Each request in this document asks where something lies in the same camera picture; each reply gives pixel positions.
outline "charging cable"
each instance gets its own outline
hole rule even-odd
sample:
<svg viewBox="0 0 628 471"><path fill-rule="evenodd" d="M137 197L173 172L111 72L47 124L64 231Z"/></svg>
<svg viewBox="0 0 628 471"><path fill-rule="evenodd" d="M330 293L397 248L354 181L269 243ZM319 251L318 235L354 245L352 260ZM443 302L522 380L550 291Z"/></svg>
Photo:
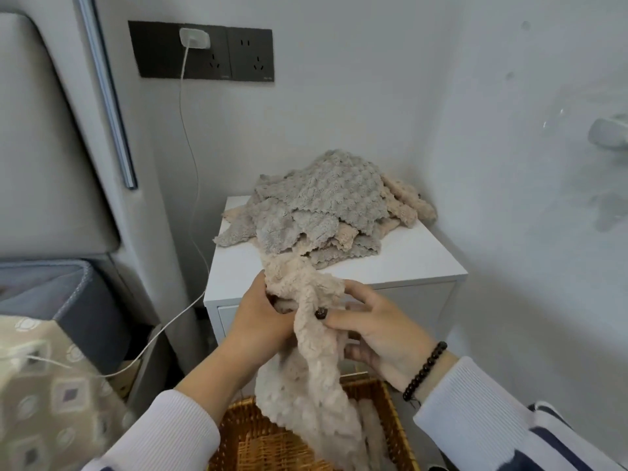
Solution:
<svg viewBox="0 0 628 471"><path fill-rule="evenodd" d="M190 237L190 241L194 245L194 248L196 248L197 252L199 253L199 255L201 257L201 259L203 260L203 264L205 264L205 269L207 271L207 276L209 276L209 265L207 264L207 260L205 258L205 255L203 254L202 250L200 249L200 247L196 243L196 241L194 241L194 236L192 234L192 227L194 225L194 219L195 219L195 216L196 216L196 210L197 210L197 206L199 205L199 199L200 199L200 178L199 178L199 167L197 165L196 158L194 157L194 150L192 149L192 145L190 144L190 138L188 136L188 131L187 131L186 127L185 127L185 121L183 119L183 101L182 101L183 94L182 93L183 93L183 76L185 74L185 64L188 61L188 52L190 51L190 49L209 49L211 47L211 44L210 44L209 34L206 33L205 31L201 30L201 29L181 28L179 30L179 38L181 39L181 44L185 46L185 52L183 54L183 63L182 63L182 66L181 66L181 76L179 78L179 116L181 117L181 124L183 126L183 133L185 134L185 141L188 144L188 149L190 150L190 155L192 156L192 162L194 164L194 173L196 175L196 185L197 185L196 198L194 200L194 205L192 207L192 214L190 216L190 223L188 224L188 236ZM48 364L58 365L59 367L63 367L64 369L78 370L80 372L83 372L83 373L88 374L88 375L90 375L92 377L95 377L95 378L108 379L108 378L111 378L111 377L115 377L116 375L122 374L122 373L126 372L128 369L130 369L146 353L146 350L148 350L148 348L151 346L151 344L155 340L157 340L157 338L161 335L161 333L164 332L166 330L166 328L170 324L172 324L175 320L177 320L184 313L186 313L188 310L190 310L194 306L194 304L196 304L198 301L200 301L202 299L202 297L204 295L205 295L205 291L203 291L201 293L201 295L192 302L192 304L187 306L184 310L182 310L176 316L174 316L172 319L170 319L168 321L168 323L161 328L161 331L159 331L157 334L155 334L155 336L151 340L148 341L146 346L137 355L137 357L134 358L131 361L131 363L129 365L124 367L122 370L119 370L118 372L114 372L112 374L107 374L107 375L92 374L90 372L87 372L87 371L84 371L82 369L79 369L78 367L73 367L71 365L62 364L61 362L57 362L56 360L52 360L51 358L40 357L40 356L32 356L32 355L4 356L4 357L0 357L0 360L13 360L13 359L20 359L20 360L23 360L23 361L26 361L26 360L36 360L38 362L45 362L45 363L48 363Z"/></svg>

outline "power socket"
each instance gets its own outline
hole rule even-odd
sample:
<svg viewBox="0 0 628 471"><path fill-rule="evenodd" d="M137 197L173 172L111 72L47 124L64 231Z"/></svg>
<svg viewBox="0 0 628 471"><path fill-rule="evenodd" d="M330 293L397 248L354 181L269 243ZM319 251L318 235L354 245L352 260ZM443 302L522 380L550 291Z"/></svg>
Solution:
<svg viewBox="0 0 628 471"><path fill-rule="evenodd" d="M274 81L272 30L228 27L227 44L232 80Z"/></svg>

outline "woven basket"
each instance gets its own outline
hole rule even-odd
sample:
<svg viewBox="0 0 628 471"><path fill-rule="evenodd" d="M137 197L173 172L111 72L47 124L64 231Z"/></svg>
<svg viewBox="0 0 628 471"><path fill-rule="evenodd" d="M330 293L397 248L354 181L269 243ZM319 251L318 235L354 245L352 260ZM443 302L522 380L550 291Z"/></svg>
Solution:
<svg viewBox="0 0 628 471"><path fill-rule="evenodd" d="M386 385L369 378L343 385L349 398L373 400L382 422L388 454L399 471L419 471L399 416ZM220 448L208 471L332 471L327 462L315 461L314 453L301 439L271 423L255 406L255 398L233 403L220 422Z"/></svg>

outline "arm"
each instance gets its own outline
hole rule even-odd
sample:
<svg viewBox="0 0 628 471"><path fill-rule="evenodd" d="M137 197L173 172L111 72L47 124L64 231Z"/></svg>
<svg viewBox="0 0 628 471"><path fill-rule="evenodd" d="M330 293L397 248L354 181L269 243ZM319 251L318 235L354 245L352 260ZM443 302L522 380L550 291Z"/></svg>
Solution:
<svg viewBox="0 0 628 471"><path fill-rule="evenodd" d="M436 345L395 304L368 286L346 281L359 300L329 311L327 326L357 332L345 356L370 365L404 391ZM460 471L620 470L579 437L547 404L529 410L468 357L445 352L415 398L414 422Z"/></svg>
<svg viewBox="0 0 628 471"><path fill-rule="evenodd" d="M221 345L174 390L162 392L102 458L83 471L201 471L220 444L216 423L234 394L292 334L294 313L266 297L264 275L242 298Z"/></svg>

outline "left hand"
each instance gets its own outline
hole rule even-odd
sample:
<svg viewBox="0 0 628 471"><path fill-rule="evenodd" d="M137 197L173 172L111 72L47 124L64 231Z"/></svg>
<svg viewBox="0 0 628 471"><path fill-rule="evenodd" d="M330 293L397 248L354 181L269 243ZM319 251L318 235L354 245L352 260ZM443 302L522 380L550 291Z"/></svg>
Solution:
<svg viewBox="0 0 628 471"><path fill-rule="evenodd" d="M279 314L260 272L245 293L225 340L176 387L220 423L234 394L290 338L294 312Z"/></svg>
<svg viewBox="0 0 628 471"><path fill-rule="evenodd" d="M244 294L227 337L221 344L253 375L267 363L294 332L294 312L280 314L266 296L261 271Z"/></svg>

